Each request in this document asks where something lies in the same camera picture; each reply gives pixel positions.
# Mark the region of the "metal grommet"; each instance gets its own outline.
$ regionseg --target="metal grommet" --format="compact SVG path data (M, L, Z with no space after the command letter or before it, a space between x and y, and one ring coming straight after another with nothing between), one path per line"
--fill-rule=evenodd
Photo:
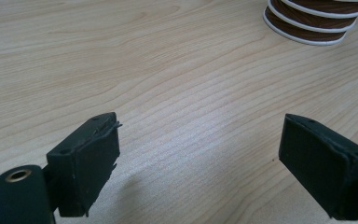
M31 174L31 170L18 170L8 175L5 180L9 183L21 181Z

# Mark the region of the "stacked spools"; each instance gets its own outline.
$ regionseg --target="stacked spools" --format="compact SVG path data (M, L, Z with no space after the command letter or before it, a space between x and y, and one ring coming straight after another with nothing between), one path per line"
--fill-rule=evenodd
M268 0L266 24L300 43L339 43L358 17L358 0Z

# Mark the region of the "wood grain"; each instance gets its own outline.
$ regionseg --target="wood grain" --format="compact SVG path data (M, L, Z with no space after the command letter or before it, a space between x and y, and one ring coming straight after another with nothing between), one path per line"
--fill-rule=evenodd
M116 111L117 169L89 218L59 223L339 223L278 147L285 113L358 143L358 21L313 47L271 31L266 6L0 0L0 174Z

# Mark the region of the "table surface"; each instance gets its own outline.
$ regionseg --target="table surface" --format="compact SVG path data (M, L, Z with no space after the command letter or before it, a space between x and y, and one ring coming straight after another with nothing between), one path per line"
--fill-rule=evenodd
M266 0L0 1L0 174L115 111L121 156L89 218L339 223L278 159L285 113L358 143L358 20L314 47Z

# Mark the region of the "clamp jaw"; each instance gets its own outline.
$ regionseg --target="clamp jaw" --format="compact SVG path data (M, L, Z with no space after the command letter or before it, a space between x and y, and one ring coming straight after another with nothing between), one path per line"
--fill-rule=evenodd
M313 119L288 114L279 157L330 217L358 219L358 145Z
M0 223L55 223L89 215L120 155L115 113L87 120L48 154L48 165L25 165L0 175Z

